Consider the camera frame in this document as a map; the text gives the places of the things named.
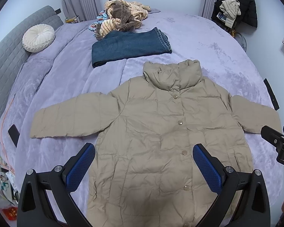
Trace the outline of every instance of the gray headboard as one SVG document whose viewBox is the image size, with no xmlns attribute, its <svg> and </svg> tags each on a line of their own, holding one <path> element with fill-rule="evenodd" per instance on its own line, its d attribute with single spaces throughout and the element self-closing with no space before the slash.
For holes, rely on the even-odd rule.
<svg viewBox="0 0 284 227">
<path fill-rule="evenodd" d="M 19 69 L 30 55 L 22 46 L 22 37 L 38 24 L 48 24 L 56 30 L 63 22 L 51 6 L 45 6 L 23 20 L 0 42 L 0 117 Z"/>
</svg>

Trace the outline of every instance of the black puffer jacket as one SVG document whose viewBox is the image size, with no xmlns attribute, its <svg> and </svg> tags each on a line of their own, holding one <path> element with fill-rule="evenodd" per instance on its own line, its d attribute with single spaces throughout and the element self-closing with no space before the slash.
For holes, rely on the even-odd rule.
<svg viewBox="0 0 284 227">
<path fill-rule="evenodd" d="M 224 0 L 217 0 L 214 6 L 212 20 L 217 20 L 217 14 L 221 11 L 220 5 Z M 239 24 L 241 21 L 248 25 L 258 27 L 257 10 L 255 0 L 238 0 L 240 3 L 241 15 L 236 17 L 236 22 Z"/>
</svg>

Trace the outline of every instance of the beige puffer jacket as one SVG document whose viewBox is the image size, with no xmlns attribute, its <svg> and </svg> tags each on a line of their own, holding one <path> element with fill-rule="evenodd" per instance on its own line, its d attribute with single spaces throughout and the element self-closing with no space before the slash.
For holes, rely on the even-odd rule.
<svg viewBox="0 0 284 227">
<path fill-rule="evenodd" d="M 82 94 L 41 109 L 31 137 L 100 131 L 89 170 L 87 218 L 94 227 L 180 227 L 195 226 L 217 196 L 192 147 L 201 143 L 225 166 L 251 172 L 243 129 L 260 133 L 264 125 L 280 130 L 275 110 L 232 97 L 202 76 L 199 61 L 146 62 L 144 76 L 108 95 Z"/>
</svg>

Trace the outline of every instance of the orange cable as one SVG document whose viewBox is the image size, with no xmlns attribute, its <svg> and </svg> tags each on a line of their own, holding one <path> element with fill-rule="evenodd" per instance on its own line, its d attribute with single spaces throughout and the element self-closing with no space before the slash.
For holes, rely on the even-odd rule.
<svg viewBox="0 0 284 227">
<path fill-rule="evenodd" d="M 11 100 L 11 103 L 9 104 L 8 109 L 6 110 L 6 113 L 5 113 L 5 115 L 4 115 L 4 117 L 3 117 L 3 120 L 2 120 L 2 125 L 1 125 L 1 130 L 0 130 L 0 139 L 1 139 L 1 142 L 2 142 L 3 152 L 4 152 L 4 155 L 5 155 L 5 157 L 6 157 L 7 163 L 8 163 L 8 165 L 9 165 L 9 167 L 11 168 L 11 172 L 12 172 L 13 174 L 15 174 L 15 170 L 13 169 L 13 167 L 10 165 L 10 163 L 9 163 L 9 161 L 8 161 L 8 155 L 7 155 L 7 153 L 6 153 L 6 150 L 5 150 L 5 147 L 4 147 L 4 144 L 3 144 L 3 140 L 2 140 L 2 128 L 3 128 L 3 123 L 4 123 L 4 120 L 5 120 L 5 117 L 6 117 L 7 113 L 8 113 L 9 108 L 11 107 L 11 104 L 13 103 L 13 100 L 14 100 L 15 96 L 16 96 L 16 94 L 14 94 L 14 97 L 13 97 L 13 99 Z"/>
</svg>

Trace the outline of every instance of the jacket collar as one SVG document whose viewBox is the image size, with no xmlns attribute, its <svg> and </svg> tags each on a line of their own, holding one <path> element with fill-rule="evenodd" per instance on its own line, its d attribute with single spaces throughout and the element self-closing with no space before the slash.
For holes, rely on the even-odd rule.
<svg viewBox="0 0 284 227">
<path fill-rule="evenodd" d="M 195 86 L 203 76 L 198 60 L 185 60 L 178 64 L 159 64 L 147 61 L 143 66 L 147 82 L 167 91 L 179 91 Z"/>
</svg>

